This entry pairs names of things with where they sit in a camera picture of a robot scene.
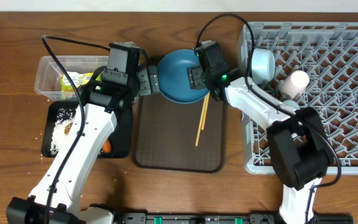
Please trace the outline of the dark blue plate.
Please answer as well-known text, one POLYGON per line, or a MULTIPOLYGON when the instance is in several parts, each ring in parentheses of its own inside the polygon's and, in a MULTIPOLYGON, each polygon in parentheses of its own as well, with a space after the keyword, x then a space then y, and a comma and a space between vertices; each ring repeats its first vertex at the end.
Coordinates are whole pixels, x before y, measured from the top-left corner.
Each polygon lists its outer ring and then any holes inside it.
POLYGON ((161 94, 181 104, 191 104, 202 100, 209 90, 191 89, 187 70, 199 67, 199 65, 198 57, 189 49, 176 50, 164 56, 157 65, 161 94))

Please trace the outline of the wooden chopstick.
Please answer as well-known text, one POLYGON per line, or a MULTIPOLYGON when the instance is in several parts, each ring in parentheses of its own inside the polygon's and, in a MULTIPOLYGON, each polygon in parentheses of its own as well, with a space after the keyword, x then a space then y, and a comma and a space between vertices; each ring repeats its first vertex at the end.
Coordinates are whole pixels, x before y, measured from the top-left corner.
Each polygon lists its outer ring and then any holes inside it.
POLYGON ((195 141, 195 146, 196 147, 198 147, 198 143, 199 143, 199 139, 200 139, 201 127, 202 127, 202 123, 203 123, 203 119, 204 119, 205 105, 206 105, 206 97, 204 97, 203 107, 202 107, 202 110, 201 110, 200 122, 199 122, 199 125, 198 125, 198 132, 197 132, 196 141, 195 141))
POLYGON ((208 111, 209 96, 210 96, 210 93, 208 93, 204 98, 202 117, 201 117, 201 130, 204 130, 204 126, 205 126, 205 122, 206 122, 206 114, 208 111))

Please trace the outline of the yellow green snack wrapper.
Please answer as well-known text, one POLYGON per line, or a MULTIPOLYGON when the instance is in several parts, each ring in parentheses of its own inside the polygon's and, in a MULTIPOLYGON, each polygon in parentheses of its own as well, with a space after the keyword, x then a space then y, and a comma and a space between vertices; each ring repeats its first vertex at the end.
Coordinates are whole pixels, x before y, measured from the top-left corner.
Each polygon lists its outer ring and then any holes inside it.
MULTIPOLYGON (((93 76, 93 72, 89 72, 89 73, 68 72, 68 74, 77 88, 79 88, 81 85, 87 84, 91 79, 91 77, 93 76)), ((60 79, 60 84, 61 84, 61 95, 60 95, 61 100, 67 100, 76 96, 70 82, 68 81, 68 79, 64 74, 62 74, 62 77, 60 79)))

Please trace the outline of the pile of white rice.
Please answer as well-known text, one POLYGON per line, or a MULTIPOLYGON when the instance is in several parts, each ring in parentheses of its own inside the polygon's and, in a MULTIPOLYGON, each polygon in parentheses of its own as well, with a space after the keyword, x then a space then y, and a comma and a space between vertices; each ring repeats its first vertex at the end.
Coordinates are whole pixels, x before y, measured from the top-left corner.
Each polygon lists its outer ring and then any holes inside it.
POLYGON ((59 150, 64 147, 65 140, 68 136, 64 134, 65 126, 73 123, 75 117, 75 109, 60 108, 52 131, 50 143, 50 154, 55 157, 59 150))

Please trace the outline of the orange carrot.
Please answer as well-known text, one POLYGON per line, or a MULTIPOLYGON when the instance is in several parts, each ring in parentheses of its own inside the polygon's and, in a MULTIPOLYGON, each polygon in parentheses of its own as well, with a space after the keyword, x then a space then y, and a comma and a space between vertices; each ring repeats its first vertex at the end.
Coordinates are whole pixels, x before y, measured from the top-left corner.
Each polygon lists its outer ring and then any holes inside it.
POLYGON ((110 153, 112 151, 112 146, 109 140, 106 140, 104 144, 102 145, 102 151, 104 153, 110 153))

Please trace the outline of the brown mushroom piece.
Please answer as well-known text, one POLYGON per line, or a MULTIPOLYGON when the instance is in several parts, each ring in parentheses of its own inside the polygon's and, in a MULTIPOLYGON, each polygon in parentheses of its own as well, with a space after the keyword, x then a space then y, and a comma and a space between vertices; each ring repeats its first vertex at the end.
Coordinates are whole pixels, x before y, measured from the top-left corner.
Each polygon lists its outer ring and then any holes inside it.
POLYGON ((64 134, 67 136, 70 132, 70 129, 71 129, 71 126, 72 126, 73 123, 69 123, 65 126, 65 129, 64 129, 64 134))

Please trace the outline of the light blue bowl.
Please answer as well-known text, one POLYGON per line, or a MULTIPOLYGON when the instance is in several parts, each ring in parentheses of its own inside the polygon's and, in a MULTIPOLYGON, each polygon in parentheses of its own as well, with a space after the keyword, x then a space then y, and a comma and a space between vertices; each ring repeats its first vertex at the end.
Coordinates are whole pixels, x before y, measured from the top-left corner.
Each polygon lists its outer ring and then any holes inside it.
POLYGON ((255 84, 273 80, 275 59, 273 52, 267 49, 254 49, 252 54, 252 79, 255 84))

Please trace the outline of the pink cup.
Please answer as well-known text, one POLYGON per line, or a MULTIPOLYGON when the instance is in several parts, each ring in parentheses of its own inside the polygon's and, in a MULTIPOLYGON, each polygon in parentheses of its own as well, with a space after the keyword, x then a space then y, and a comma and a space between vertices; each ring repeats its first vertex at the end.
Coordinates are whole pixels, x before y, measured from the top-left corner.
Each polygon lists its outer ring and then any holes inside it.
POLYGON ((286 99, 297 100, 304 93, 309 82, 310 77, 306 72, 296 70, 284 80, 280 93, 286 99))

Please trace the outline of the light blue cup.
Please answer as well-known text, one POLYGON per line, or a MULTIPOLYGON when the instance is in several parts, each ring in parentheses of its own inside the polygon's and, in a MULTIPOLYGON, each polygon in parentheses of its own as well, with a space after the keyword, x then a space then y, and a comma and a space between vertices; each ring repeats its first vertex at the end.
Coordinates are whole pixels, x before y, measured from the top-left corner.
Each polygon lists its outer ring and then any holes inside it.
POLYGON ((300 109, 299 104, 297 102, 295 102, 294 100, 284 100, 283 103, 287 106, 295 108, 296 110, 300 109))

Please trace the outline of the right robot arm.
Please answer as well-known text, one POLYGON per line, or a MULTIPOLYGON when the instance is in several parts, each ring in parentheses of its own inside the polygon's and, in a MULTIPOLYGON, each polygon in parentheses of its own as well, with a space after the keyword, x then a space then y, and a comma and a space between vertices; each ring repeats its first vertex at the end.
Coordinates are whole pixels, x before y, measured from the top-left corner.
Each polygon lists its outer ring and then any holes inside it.
POLYGON ((267 135, 273 169, 284 184, 279 214, 285 223, 310 223, 316 189, 337 159, 328 143, 318 112, 282 103, 261 89, 250 77, 251 70, 231 69, 214 40, 196 43, 200 75, 190 79, 195 90, 208 89, 250 116, 267 135))

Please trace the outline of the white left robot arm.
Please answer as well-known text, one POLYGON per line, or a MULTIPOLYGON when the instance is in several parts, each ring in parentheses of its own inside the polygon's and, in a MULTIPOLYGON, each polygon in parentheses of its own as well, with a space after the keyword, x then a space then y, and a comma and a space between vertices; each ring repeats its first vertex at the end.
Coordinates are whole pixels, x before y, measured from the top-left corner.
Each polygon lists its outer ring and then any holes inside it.
POLYGON ((86 180, 103 144, 140 95, 140 72, 148 72, 144 49, 133 42, 113 42, 108 64, 95 70, 81 90, 65 145, 27 199, 13 197, 8 223, 114 223, 115 213, 101 205, 80 210, 86 180))

